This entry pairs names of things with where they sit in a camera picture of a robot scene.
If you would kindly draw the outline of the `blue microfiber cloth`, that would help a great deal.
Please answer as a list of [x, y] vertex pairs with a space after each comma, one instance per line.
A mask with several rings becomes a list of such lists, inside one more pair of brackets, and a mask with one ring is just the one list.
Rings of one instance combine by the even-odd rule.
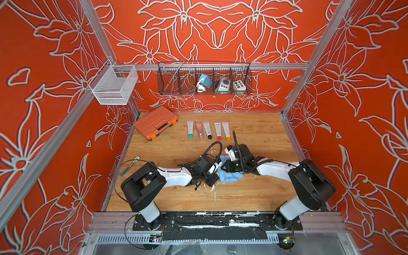
[[236, 182], [244, 177], [244, 175], [239, 172], [228, 173], [225, 170], [222, 170], [222, 166], [224, 166], [224, 164], [226, 163], [227, 160], [229, 160], [229, 158], [230, 157], [227, 155], [220, 156], [220, 159], [222, 162], [221, 162], [221, 165], [217, 168], [218, 170], [217, 174], [222, 183]]

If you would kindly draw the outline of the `pink cap toothpaste tube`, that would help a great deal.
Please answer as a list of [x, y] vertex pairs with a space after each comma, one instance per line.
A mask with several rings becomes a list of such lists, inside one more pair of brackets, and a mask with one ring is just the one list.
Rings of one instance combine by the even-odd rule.
[[222, 125], [221, 123], [214, 123], [214, 127], [216, 130], [217, 140], [222, 141]]

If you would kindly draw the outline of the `green cap toothpaste tube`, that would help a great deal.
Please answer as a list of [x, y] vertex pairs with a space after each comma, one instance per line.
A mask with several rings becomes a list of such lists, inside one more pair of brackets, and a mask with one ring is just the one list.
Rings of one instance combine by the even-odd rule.
[[193, 121], [187, 121], [187, 127], [188, 127], [188, 136], [190, 139], [193, 138], [193, 130], [194, 130], [194, 122]]

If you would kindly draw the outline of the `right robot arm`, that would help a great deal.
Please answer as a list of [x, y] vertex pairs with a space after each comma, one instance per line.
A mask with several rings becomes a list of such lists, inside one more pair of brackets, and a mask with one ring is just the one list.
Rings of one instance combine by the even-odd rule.
[[307, 211], [318, 211], [336, 193], [333, 182], [310, 159], [287, 163], [266, 157], [255, 157], [245, 144], [238, 144], [233, 132], [234, 145], [225, 152], [229, 159], [221, 167], [227, 173], [271, 176], [292, 184], [296, 195], [274, 211], [273, 224], [280, 230], [288, 229], [296, 218]]

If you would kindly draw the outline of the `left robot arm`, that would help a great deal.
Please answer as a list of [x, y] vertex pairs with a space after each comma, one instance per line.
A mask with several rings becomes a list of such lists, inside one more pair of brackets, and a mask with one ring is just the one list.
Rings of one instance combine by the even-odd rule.
[[146, 163], [121, 184], [121, 190], [133, 212], [146, 221], [150, 230], [162, 223], [162, 214], [154, 202], [164, 188], [189, 187], [196, 189], [205, 183], [215, 185], [220, 177], [217, 169], [221, 166], [222, 143], [212, 143], [197, 159], [181, 164], [177, 169], [165, 169], [151, 161]]

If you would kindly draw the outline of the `orange cap toothpaste tube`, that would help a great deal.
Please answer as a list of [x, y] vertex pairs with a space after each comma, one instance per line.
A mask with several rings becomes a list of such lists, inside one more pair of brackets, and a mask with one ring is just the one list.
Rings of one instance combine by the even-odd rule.
[[224, 130], [226, 141], [231, 141], [231, 133], [230, 133], [230, 129], [229, 129], [229, 123], [228, 122], [223, 122], [222, 127], [223, 127], [223, 130]]

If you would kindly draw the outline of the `pink translucent tube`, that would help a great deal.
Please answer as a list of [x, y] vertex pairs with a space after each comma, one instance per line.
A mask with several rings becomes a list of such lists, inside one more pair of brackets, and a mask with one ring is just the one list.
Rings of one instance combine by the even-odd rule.
[[204, 138], [203, 124], [201, 122], [196, 122], [195, 127], [196, 127], [196, 131], [197, 131], [199, 139], [202, 140]]

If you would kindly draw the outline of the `black cap white tube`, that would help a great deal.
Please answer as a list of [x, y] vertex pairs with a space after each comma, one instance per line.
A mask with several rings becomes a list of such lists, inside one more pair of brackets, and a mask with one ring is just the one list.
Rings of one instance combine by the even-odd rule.
[[209, 140], [211, 140], [211, 139], [213, 138], [213, 136], [212, 136], [212, 132], [211, 132], [210, 123], [209, 123], [209, 122], [204, 122], [204, 123], [203, 123], [203, 126], [204, 126], [204, 129], [205, 129], [207, 138], [208, 138]]

